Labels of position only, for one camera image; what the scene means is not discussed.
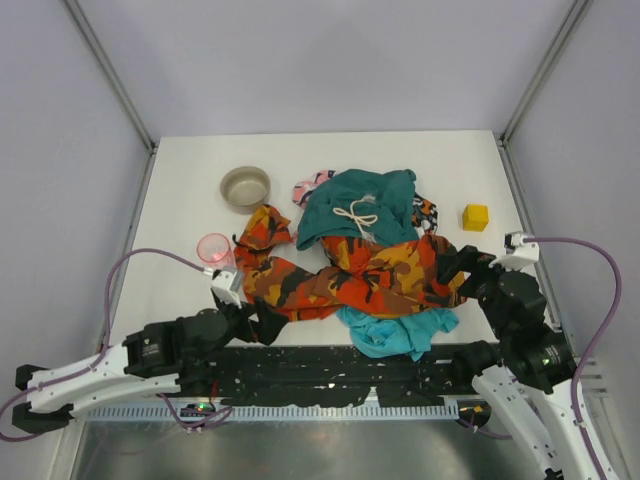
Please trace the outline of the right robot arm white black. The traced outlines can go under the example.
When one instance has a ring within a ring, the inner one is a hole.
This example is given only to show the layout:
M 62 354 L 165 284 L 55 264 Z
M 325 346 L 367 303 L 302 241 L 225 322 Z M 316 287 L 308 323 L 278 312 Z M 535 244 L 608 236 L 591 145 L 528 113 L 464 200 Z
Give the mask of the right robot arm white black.
M 485 400 L 541 479 L 614 479 L 584 405 L 581 374 L 565 335 L 545 322 L 547 300 L 525 269 L 543 239 L 505 237 L 496 257 L 474 246 L 438 256 L 438 280 L 467 275 L 459 291 L 478 302 L 498 344 L 477 341 L 454 356 L 453 371 Z

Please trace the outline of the light blue cloth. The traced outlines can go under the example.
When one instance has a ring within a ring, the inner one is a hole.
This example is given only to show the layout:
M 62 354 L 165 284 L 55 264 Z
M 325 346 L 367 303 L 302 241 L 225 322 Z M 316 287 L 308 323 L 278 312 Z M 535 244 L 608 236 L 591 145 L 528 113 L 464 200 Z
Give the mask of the light blue cloth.
M 372 359 L 408 355 L 417 362 L 432 350 L 437 333 L 450 333 L 459 325 L 450 309 L 380 319 L 345 306 L 336 311 L 336 316 L 348 328 L 355 348 Z

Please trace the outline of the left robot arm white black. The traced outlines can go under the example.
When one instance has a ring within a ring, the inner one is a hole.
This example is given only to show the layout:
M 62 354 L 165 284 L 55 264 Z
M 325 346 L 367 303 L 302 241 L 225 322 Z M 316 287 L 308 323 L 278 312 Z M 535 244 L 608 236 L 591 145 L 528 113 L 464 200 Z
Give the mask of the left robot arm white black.
M 66 367 L 22 365 L 15 384 L 24 399 L 13 406 L 11 423 L 40 435 L 62 429 L 99 406 L 129 398 L 205 396 L 215 381 L 214 357 L 230 341 L 269 346 L 288 321 L 262 300 L 250 304 L 216 298 L 209 309 L 150 323 Z

